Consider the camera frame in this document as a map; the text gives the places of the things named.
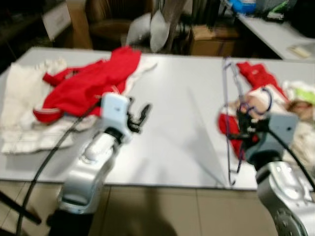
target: blue object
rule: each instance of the blue object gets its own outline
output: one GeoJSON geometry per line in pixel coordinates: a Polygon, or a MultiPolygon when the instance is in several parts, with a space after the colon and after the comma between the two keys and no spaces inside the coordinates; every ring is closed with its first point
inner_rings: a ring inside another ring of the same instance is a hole
{"type": "Polygon", "coordinates": [[[254,13],[256,9],[256,1],[253,3],[245,3],[242,2],[242,0],[230,0],[230,3],[232,4],[233,10],[238,13],[254,13]]]}

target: white desk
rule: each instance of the white desk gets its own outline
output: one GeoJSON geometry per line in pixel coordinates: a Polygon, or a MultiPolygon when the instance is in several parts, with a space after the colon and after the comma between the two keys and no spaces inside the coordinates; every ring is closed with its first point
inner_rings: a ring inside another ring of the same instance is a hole
{"type": "MultiPolygon", "coordinates": [[[[137,82],[130,95],[136,99],[134,111],[143,103],[151,102],[152,113],[143,133],[134,135],[131,143],[121,149],[106,183],[215,188],[221,187],[222,182],[228,187],[226,142],[217,128],[217,115],[223,104],[221,58],[144,56],[157,60],[158,66],[137,82]]],[[[74,66],[108,58],[109,53],[33,48],[19,59],[19,63],[36,64],[59,57],[74,66]]],[[[315,65],[312,63],[252,62],[265,63],[280,81],[303,78],[308,83],[315,82],[315,65]]],[[[5,78],[6,74],[1,75],[0,87],[4,86],[5,78]]],[[[236,97],[237,91],[231,82],[229,98],[236,97]]],[[[62,182],[82,142],[93,132],[77,135],[74,147],[58,151],[40,181],[62,182]]],[[[46,154],[0,155],[0,179],[32,179],[46,154]]],[[[254,175],[253,167],[245,163],[234,187],[256,189],[254,175]]]]}
{"type": "Polygon", "coordinates": [[[289,23],[266,22],[262,19],[250,18],[244,15],[238,15],[238,19],[283,60],[309,60],[315,62],[315,56],[302,59],[288,50],[288,47],[293,45],[308,43],[314,43],[315,47],[315,39],[303,36],[289,23]]]}

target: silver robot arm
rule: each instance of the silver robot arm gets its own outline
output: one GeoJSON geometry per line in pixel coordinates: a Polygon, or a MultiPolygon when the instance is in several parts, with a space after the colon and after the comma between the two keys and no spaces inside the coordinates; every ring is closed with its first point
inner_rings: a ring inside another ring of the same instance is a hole
{"type": "Polygon", "coordinates": [[[268,114],[257,120],[239,112],[238,119],[240,134],[230,139],[243,140],[245,158],[257,170],[258,197],[270,212],[278,235],[315,236],[315,202],[290,165],[282,161],[284,148],[270,133],[290,145],[298,118],[268,114]]]}
{"type": "Polygon", "coordinates": [[[59,206],[49,217],[49,235],[87,236],[97,210],[104,178],[112,169],[122,144],[139,133],[150,105],[139,119],[129,113],[132,99],[107,93],[102,100],[102,129],[83,147],[59,195],[59,206]]]}

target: red garment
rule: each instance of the red garment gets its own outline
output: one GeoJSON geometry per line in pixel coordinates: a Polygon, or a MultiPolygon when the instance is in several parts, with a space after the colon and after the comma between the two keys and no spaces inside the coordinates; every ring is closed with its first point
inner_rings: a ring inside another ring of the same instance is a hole
{"type": "MultiPolygon", "coordinates": [[[[110,60],[100,60],[93,64],[68,68],[51,76],[46,74],[44,81],[56,86],[46,97],[40,110],[33,113],[41,122],[53,122],[67,112],[81,116],[105,92],[125,90],[127,78],[136,70],[141,52],[130,47],[122,47],[113,51],[110,60]]],[[[100,115],[100,108],[91,114],[100,115]]]]}
{"type": "MultiPolygon", "coordinates": [[[[284,91],[278,85],[276,78],[269,74],[263,64],[256,64],[250,65],[248,62],[238,63],[237,66],[240,69],[240,73],[245,77],[245,79],[249,82],[252,86],[251,91],[264,87],[266,85],[273,85],[276,90],[281,93],[285,99],[287,99],[284,91]]],[[[238,127],[238,120],[237,117],[232,116],[229,114],[229,133],[231,134],[238,134],[239,127],[238,127]]],[[[223,134],[226,134],[227,127],[226,127],[226,114],[225,112],[221,112],[218,119],[218,126],[220,131],[223,134]]],[[[230,141],[234,150],[234,153],[237,157],[240,157],[240,148],[242,141],[241,140],[231,140],[230,141]]]]}

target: black cable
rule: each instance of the black cable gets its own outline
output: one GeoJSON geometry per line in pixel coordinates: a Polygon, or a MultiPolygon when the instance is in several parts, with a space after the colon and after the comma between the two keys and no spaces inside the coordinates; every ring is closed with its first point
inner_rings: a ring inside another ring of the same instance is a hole
{"type": "MultiPolygon", "coordinates": [[[[47,157],[44,159],[43,163],[40,165],[40,167],[38,168],[35,177],[33,178],[33,180],[31,181],[31,184],[29,186],[29,189],[24,197],[23,200],[23,204],[22,207],[26,209],[26,206],[29,202],[31,193],[35,187],[35,184],[37,183],[38,177],[40,176],[40,174],[43,172],[44,168],[46,167],[46,165],[48,164],[48,162],[50,161],[50,159],[53,157],[53,155],[55,154],[55,152],[59,149],[60,145],[64,142],[64,140],[67,138],[67,136],[74,130],[74,128],[88,115],[90,114],[95,107],[97,107],[99,105],[99,101],[96,102],[94,105],[90,106],[82,116],[80,116],[74,123],[73,125],[64,133],[64,135],[59,139],[59,141],[57,142],[57,144],[55,145],[55,147],[48,153],[47,157]]],[[[18,223],[16,226],[16,236],[20,236],[21,235],[21,230],[22,230],[22,221],[23,221],[23,214],[19,214],[19,218],[18,218],[18,223]]]]}
{"type": "Polygon", "coordinates": [[[296,163],[298,164],[298,166],[302,170],[306,179],[310,182],[310,184],[313,188],[313,191],[315,192],[315,183],[313,182],[312,177],[306,171],[305,167],[300,162],[300,160],[297,158],[297,156],[294,154],[294,152],[292,152],[292,150],[289,148],[289,146],[286,143],[284,143],[284,141],[282,141],[282,139],[274,131],[269,129],[268,132],[272,135],[272,137],[274,137],[282,145],[282,147],[284,147],[285,150],[287,150],[290,153],[290,155],[293,157],[293,159],[296,161],[296,163]]]}

